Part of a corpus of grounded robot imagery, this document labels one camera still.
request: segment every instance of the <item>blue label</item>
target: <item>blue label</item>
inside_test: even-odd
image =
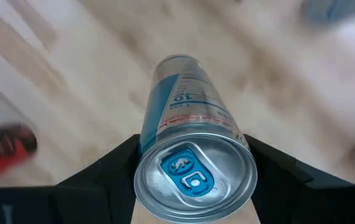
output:
[[[185,149],[163,159],[160,166],[177,188],[187,196],[204,196],[214,186],[212,174],[191,149]]]
[[[140,137],[141,155],[143,155],[148,148],[153,146],[157,140],[158,124],[162,118],[177,78],[178,74],[170,75],[161,80],[151,91]]]

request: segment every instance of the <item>can rim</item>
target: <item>can rim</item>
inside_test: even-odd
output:
[[[162,207],[167,207],[163,203],[159,202],[154,198],[154,196],[150,193],[148,187],[145,185],[145,168],[151,161],[151,157],[154,156],[157,152],[161,151],[162,149],[165,149],[168,145],[168,143],[173,143],[176,141],[179,141],[181,139],[186,139],[186,138],[192,138],[192,137],[199,137],[199,136],[205,136],[208,138],[214,138],[216,140],[227,140],[227,142],[232,143],[233,146],[237,149],[240,150],[242,153],[242,159],[244,159],[246,162],[249,161],[246,164],[246,167],[250,168],[250,171],[248,171],[248,174],[243,178],[242,182],[244,180],[247,180],[247,184],[241,185],[238,187],[235,193],[231,194],[228,199],[225,201],[221,202],[218,205],[215,205],[215,207],[210,207],[207,208],[206,210],[202,210],[201,213],[192,213],[190,215],[185,214],[178,214],[178,213],[173,213],[171,211],[166,211],[166,209],[162,209]],[[141,159],[141,162],[137,168],[137,171],[134,176],[134,190],[136,192],[136,196],[140,204],[146,208],[151,214],[154,216],[166,220],[168,222],[174,222],[174,223],[206,223],[206,222],[212,222],[215,220],[219,220],[222,218],[225,218],[229,216],[230,214],[234,213],[236,210],[240,209],[243,205],[245,205],[249,200],[251,195],[254,192],[254,189],[256,187],[257,183],[257,169],[256,169],[256,162],[250,153],[250,150],[245,148],[240,142],[235,141],[234,139],[227,138],[225,136],[220,136],[218,134],[214,133],[189,133],[189,134],[184,134],[180,136],[176,136],[174,138],[168,138],[164,141],[159,142],[159,144],[154,145],[152,148],[150,148],[148,153],[143,155],[143,158]],[[146,195],[147,197],[150,196],[153,200],[148,200],[147,198],[143,197]]]

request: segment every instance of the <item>black object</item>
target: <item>black object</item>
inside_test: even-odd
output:
[[[355,223],[355,185],[246,139],[259,171],[252,200],[262,224]],[[130,223],[138,144],[136,134],[53,187],[0,188],[0,223]]]

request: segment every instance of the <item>light wood surface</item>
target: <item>light wood surface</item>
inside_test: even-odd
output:
[[[313,27],[300,4],[0,0],[0,124],[39,139],[0,186],[56,184],[139,133],[170,54],[201,61],[243,132],[355,183],[355,18]],[[132,222],[164,223],[138,203]],[[218,223],[258,222],[248,203]]]

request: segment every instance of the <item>blue pull tab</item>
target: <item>blue pull tab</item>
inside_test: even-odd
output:
[[[212,174],[191,149],[168,156],[162,160],[161,167],[178,189],[187,196],[206,195],[214,186]]]

